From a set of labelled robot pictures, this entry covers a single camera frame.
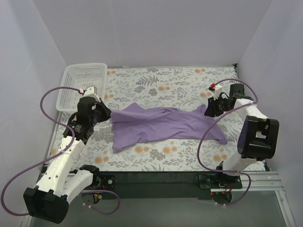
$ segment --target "table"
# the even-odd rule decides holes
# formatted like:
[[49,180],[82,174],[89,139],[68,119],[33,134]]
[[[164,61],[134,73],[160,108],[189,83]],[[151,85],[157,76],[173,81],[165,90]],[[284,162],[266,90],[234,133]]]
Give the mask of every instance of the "table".
[[[110,109],[122,110],[136,102],[144,109],[176,107],[193,111],[213,94],[210,84],[221,79],[237,78],[234,67],[225,68],[118,68],[107,71],[108,84],[104,103]],[[229,93],[230,84],[224,82],[223,91]],[[59,120],[67,123],[69,114],[62,112]],[[237,150],[237,139],[243,122],[237,113],[231,113],[219,122],[228,138],[222,145],[215,140],[203,142],[202,162],[215,168]],[[56,126],[49,155],[57,152],[64,127]],[[111,122],[95,126],[86,147],[77,157],[72,169],[95,165],[100,171],[204,171],[196,159],[199,140],[165,140],[136,144],[122,152],[112,151]],[[250,165],[246,171],[264,171],[262,162]]]

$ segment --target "gray wall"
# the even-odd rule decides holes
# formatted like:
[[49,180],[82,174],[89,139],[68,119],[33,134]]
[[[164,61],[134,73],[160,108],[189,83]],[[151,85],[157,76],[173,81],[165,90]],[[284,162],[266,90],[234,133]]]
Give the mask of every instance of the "gray wall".
[[271,0],[34,0],[66,63],[237,63]]
[[280,121],[275,156],[297,226],[303,226],[303,2],[273,0],[239,63],[260,110]]
[[[40,98],[60,85],[66,63],[31,0],[1,1],[0,7],[0,189],[15,174],[46,156],[54,123],[41,113]],[[45,108],[57,115],[57,94]],[[36,168],[17,178],[5,202],[25,212],[23,192],[39,175]],[[0,206],[0,226],[20,226],[23,217],[11,216]]]

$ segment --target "white plastic basket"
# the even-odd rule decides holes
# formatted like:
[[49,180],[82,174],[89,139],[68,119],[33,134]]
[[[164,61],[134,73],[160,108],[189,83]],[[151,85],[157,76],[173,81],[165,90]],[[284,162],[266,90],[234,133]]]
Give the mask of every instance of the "white plastic basket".
[[[107,65],[104,63],[75,64],[66,67],[61,86],[82,88],[95,86],[97,95],[104,100],[107,83]],[[60,89],[56,103],[58,111],[70,114],[77,112],[77,104],[82,96],[77,91]]]

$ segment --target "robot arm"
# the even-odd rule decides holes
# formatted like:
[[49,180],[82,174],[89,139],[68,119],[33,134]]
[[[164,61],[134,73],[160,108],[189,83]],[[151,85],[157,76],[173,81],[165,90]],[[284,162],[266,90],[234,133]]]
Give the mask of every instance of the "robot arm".
[[[34,188],[27,188],[24,200],[28,212],[33,217],[60,223],[65,218],[70,202],[86,187],[98,184],[95,166],[83,166],[76,175],[66,182],[66,178],[78,154],[85,147],[98,122],[109,119],[111,111],[96,95],[95,87],[87,88],[79,100],[77,109],[68,120],[74,129],[75,140],[70,148],[52,160],[45,174]],[[60,150],[71,142],[69,129],[63,133]]]
[[[208,99],[208,108],[205,116],[219,116],[224,111],[252,103],[252,98],[245,96],[243,84],[232,84],[230,96],[222,97],[222,87],[211,85],[214,97]],[[222,170],[236,170],[242,172],[250,164],[272,158],[276,150],[276,141],[279,130],[279,122],[267,118],[255,105],[250,105],[236,111],[244,121],[235,152],[229,159],[220,165]],[[238,173],[225,173],[237,176]]]

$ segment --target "purple shirt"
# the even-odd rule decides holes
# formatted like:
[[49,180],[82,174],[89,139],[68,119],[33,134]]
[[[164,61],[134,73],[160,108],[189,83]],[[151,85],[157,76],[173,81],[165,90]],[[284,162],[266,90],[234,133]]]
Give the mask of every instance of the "purple shirt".
[[[192,112],[186,112],[172,107],[144,110],[137,103],[132,103],[122,111],[112,110],[110,116],[114,131],[113,151],[118,153],[138,142],[200,140],[206,129],[214,123],[212,117],[204,116],[205,111],[205,104]],[[227,144],[227,138],[218,125],[208,132],[205,139]]]

